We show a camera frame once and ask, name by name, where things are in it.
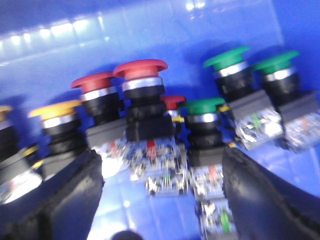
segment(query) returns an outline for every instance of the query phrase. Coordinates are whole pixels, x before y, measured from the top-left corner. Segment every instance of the transparent contact block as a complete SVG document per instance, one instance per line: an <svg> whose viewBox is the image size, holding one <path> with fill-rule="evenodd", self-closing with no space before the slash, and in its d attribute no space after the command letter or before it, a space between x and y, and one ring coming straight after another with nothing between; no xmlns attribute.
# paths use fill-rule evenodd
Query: transparent contact block
<svg viewBox="0 0 320 240"><path fill-rule="evenodd" d="M294 152L311 148L320 142L320 115L312 112L284 125L287 146Z"/></svg>
<svg viewBox="0 0 320 240"><path fill-rule="evenodd" d="M0 205L10 203L37 188L42 182L39 174L29 169L0 185Z"/></svg>
<svg viewBox="0 0 320 240"><path fill-rule="evenodd" d="M179 168L177 158L179 150L174 137L132 142L126 155L132 181L170 174Z"/></svg>
<svg viewBox="0 0 320 240"><path fill-rule="evenodd" d="M188 181L184 169L170 174L148 177L145 189L150 196L178 196L188 192Z"/></svg>
<svg viewBox="0 0 320 240"><path fill-rule="evenodd" d="M222 164L191 168L191 181L197 201L224 198Z"/></svg>
<svg viewBox="0 0 320 240"><path fill-rule="evenodd" d="M106 142L93 149L102 159L102 176L104 179L112 177L117 173L128 169L129 162L126 158L131 143L125 137Z"/></svg>
<svg viewBox="0 0 320 240"><path fill-rule="evenodd" d="M169 169L169 174L148 177L145 189L149 196L178 196L188 192L187 153L185 145L178 145L176 169Z"/></svg>
<svg viewBox="0 0 320 240"><path fill-rule="evenodd" d="M198 203L199 222L204 240L238 240L227 199Z"/></svg>
<svg viewBox="0 0 320 240"><path fill-rule="evenodd" d="M283 134L281 116L273 107L236 119L235 133L246 149L256 148Z"/></svg>

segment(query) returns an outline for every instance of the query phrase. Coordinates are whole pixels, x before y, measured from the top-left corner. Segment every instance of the yellow mushroom button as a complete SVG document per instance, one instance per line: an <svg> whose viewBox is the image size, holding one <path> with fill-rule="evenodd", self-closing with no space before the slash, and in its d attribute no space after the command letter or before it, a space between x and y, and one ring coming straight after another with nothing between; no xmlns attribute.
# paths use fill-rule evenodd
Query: yellow mushroom button
<svg viewBox="0 0 320 240"><path fill-rule="evenodd" d="M40 108L36 108L28 115L29 118L41 116L42 121L63 117L76 113L75 107L81 105L79 100L64 101Z"/></svg>
<svg viewBox="0 0 320 240"><path fill-rule="evenodd" d="M12 111L11 106L3 105L0 106L0 123L6 120L6 114Z"/></svg>

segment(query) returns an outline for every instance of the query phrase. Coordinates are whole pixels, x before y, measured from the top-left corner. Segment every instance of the red button cap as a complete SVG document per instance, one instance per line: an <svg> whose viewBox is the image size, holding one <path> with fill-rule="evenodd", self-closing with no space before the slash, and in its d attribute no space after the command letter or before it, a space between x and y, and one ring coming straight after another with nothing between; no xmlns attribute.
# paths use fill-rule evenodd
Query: red button cap
<svg viewBox="0 0 320 240"><path fill-rule="evenodd" d="M125 77L126 81L135 79L159 77L159 72L168 68L168 64L159 59L143 59L129 61L117 66L113 75Z"/></svg>
<svg viewBox="0 0 320 240"><path fill-rule="evenodd" d="M112 71L94 73L88 76L80 77L71 83L71 87L81 88L84 94L112 87L111 79L114 78Z"/></svg>
<svg viewBox="0 0 320 240"><path fill-rule="evenodd" d="M160 99L165 102L167 110L177 110L178 103L186 101L186 97L183 95L161 96Z"/></svg>

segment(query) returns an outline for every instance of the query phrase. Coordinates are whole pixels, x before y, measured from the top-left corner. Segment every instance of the silver metal ring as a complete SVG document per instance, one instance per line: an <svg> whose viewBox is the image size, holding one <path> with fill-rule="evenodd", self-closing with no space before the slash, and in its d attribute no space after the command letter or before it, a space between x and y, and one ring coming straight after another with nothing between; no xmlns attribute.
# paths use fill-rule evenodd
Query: silver metal ring
<svg viewBox="0 0 320 240"><path fill-rule="evenodd" d="M8 120L2 121L0 122L0 131L11 126L12 126L12 123L10 121Z"/></svg>
<svg viewBox="0 0 320 240"><path fill-rule="evenodd" d="M212 123L219 120L219 116L217 113L206 113L201 115L187 115L186 120L191 124L200 124L200 123Z"/></svg>
<svg viewBox="0 0 320 240"><path fill-rule="evenodd" d="M265 75L263 77L263 80L266 82L273 82L273 81L285 79L285 78L295 74L296 72L297 72L297 70L295 67L289 67L289 68L285 68L285 69L276 71L274 73Z"/></svg>
<svg viewBox="0 0 320 240"><path fill-rule="evenodd" d="M90 101L92 99L97 99L109 94L114 94L117 92L117 88L115 86L111 86L111 87L107 87L107 88L102 88L99 90L95 90L95 91L90 91L87 92L85 94L81 95L81 99L83 102L85 101Z"/></svg>
<svg viewBox="0 0 320 240"><path fill-rule="evenodd" d="M162 78L157 77L146 77L142 79L136 79L131 81L125 81L122 83L122 90L128 91L133 89L139 89L144 87L154 87L154 86L163 86L164 82L162 81Z"/></svg>
<svg viewBox="0 0 320 240"><path fill-rule="evenodd" d="M236 73L239 73L241 72L242 70L248 68L249 65L247 64L246 61L241 61L235 65L231 65L231 66L228 66L224 69L221 69L217 72L215 72L215 77L218 79L218 78L224 78L224 77L227 77L227 76L230 76L232 74L236 74Z"/></svg>
<svg viewBox="0 0 320 240"><path fill-rule="evenodd" d="M71 121L78 119L78 114L73 113L65 116L58 116L42 122L42 127L44 129L53 128L61 124L67 124Z"/></svg>
<svg viewBox="0 0 320 240"><path fill-rule="evenodd" d="M177 110L168 110L167 112L172 118L175 118L175 117L179 116L179 113L178 113Z"/></svg>

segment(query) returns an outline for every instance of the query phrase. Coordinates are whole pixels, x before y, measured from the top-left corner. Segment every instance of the blue plastic bin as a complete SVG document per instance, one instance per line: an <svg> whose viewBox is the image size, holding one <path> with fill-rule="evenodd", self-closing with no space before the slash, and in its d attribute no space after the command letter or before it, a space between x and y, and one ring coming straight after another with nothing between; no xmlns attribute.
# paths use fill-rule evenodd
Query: blue plastic bin
<svg viewBox="0 0 320 240"><path fill-rule="evenodd" d="M248 45L244 56L253 64L296 49L301 52L294 64L302 88L320 88L318 0L0 2L0 104L14 107L10 118L21 136L20 146L38 142L43 155L45 139L39 120L27 118L28 112L79 99L81 92L70 90L73 80L131 60L165 60L169 69L161 76L167 94L183 93L195 99L218 95L212 71L202 67L214 55ZM82 107L78 110L86 129L92 119ZM319 151L317 146L295 154L268 143L247 153L320 197ZM107 240L128 228L145 240L200 239L191 194L147 198L144 186L128 178L123 172L106 182L89 240Z"/></svg>

